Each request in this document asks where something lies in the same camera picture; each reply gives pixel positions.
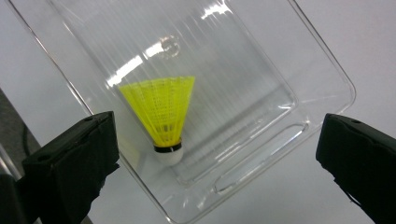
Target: black cable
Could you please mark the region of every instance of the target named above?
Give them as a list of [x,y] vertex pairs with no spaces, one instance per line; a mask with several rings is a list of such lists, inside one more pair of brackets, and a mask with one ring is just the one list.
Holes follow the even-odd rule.
[[29,150],[29,146],[27,143],[27,133],[28,133],[28,129],[25,123],[23,123],[23,130],[22,130],[22,148],[23,151],[26,155],[26,157],[30,156],[30,150]]

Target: white surface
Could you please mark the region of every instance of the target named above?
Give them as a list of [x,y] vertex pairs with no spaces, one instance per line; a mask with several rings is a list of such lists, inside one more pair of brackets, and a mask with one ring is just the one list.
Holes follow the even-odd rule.
[[6,1],[0,1],[0,88],[40,145],[87,116]]
[[[345,115],[396,137],[396,2],[298,3],[356,87]],[[85,112],[4,2],[0,11],[0,87],[43,144]],[[318,133],[198,223],[373,223],[315,160],[317,142]],[[106,181],[90,217],[95,224],[167,223],[123,167]]]

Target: shuttlecock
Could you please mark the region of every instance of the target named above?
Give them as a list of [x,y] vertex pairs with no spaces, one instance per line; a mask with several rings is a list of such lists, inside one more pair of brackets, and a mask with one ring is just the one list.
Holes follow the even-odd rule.
[[120,87],[125,99],[145,126],[157,158],[165,165],[183,156],[181,132],[195,77],[166,77]]

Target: shuttlecock base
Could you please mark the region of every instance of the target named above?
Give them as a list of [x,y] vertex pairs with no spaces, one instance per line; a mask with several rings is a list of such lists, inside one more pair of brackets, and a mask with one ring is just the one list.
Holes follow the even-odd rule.
[[181,142],[172,147],[157,147],[154,146],[155,155],[157,159],[166,166],[176,165],[183,157],[183,147]]

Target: plastic tray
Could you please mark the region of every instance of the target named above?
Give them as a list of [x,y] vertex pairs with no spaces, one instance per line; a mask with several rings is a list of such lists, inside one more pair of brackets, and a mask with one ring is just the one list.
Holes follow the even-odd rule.
[[[291,0],[12,2],[87,111],[115,112],[122,161],[171,223],[213,210],[355,97]],[[166,166],[119,87],[190,76],[184,155]]]

